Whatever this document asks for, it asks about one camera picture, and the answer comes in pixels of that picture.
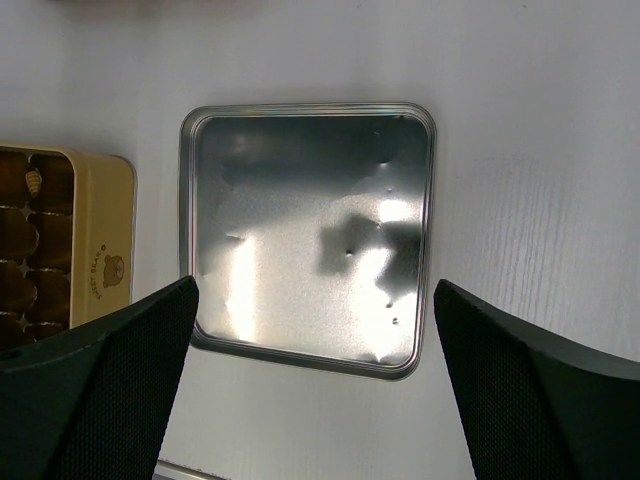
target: square tin lid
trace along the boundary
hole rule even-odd
[[[435,125],[412,104],[205,107],[180,148],[192,342],[398,379],[426,311]]]

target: white surface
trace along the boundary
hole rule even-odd
[[[640,3],[3,0],[0,137],[130,158],[135,296],[177,276],[205,104],[405,100],[439,129],[431,289],[640,360]],[[232,480],[470,480],[433,318],[399,383],[191,350],[161,458]]]

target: silver metal tray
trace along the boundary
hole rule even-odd
[[[205,107],[180,145],[180,268],[215,352],[399,379],[426,311],[431,116],[412,104]]]

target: bear logo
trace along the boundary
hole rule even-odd
[[[115,287],[124,277],[124,260],[122,257],[105,255],[104,257],[104,288]]]

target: metal edge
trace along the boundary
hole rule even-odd
[[[428,272],[430,267],[431,204],[437,130],[433,117],[427,110],[414,103],[308,103],[308,104],[265,104],[199,107],[185,118],[180,135],[179,172],[179,261],[180,275],[193,275],[194,259],[190,226],[195,215],[193,206],[193,164],[194,139],[204,123],[213,117],[316,117],[316,116],[374,116],[401,115],[419,121],[429,140],[427,175],[423,199],[423,241],[420,249],[420,270],[418,281],[418,306],[416,309],[415,341],[411,355],[401,364],[392,367],[374,366],[352,360],[336,360],[317,355],[304,355],[269,349],[264,346],[242,344],[220,338],[213,338],[202,332],[197,320],[194,325],[191,344],[195,348],[222,354],[241,356],[255,360],[270,361],[295,367],[314,368],[350,375],[358,375],[382,380],[402,380],[411,375],[418,366],[422,349],[422,335],[427,312]]]
[[[197,472],[190,468],[174,465],[173,463],[158,460],[155,473],[172,480],[224,480],[222,477],[208,475],[206,473]]]

